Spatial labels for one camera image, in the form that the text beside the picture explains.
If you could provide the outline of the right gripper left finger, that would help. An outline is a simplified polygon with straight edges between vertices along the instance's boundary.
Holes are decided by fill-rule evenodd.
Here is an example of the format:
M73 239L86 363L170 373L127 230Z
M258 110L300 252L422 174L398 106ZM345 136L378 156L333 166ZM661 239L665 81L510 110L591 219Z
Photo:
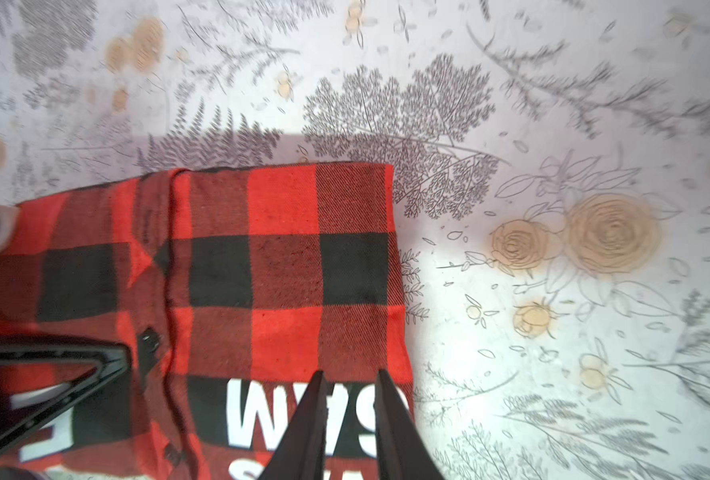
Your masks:
M322 480L328 420L328 382L316 371L259 480Z

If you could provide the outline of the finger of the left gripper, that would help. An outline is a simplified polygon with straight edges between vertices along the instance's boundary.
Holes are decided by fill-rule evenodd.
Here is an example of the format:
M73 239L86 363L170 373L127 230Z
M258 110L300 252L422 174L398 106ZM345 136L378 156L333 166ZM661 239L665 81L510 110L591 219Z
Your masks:
M0 457L131 369L106 342L0 342Z

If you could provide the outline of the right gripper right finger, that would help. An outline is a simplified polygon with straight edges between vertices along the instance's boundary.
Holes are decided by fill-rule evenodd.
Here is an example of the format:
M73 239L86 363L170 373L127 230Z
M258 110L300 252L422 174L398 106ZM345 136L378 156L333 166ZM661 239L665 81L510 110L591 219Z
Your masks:
M375 438L382 480L443 480L389 373L375 382Z

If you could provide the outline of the red black plaid shirt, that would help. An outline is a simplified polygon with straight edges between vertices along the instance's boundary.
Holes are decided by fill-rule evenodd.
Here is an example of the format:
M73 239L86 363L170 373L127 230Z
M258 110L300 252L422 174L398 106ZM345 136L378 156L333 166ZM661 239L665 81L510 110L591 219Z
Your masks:
M373 383L412 397L393 169L172 170L20 207L0 336L124 344L131 368L0 466L254 479L323 371L329 479L373 479Z

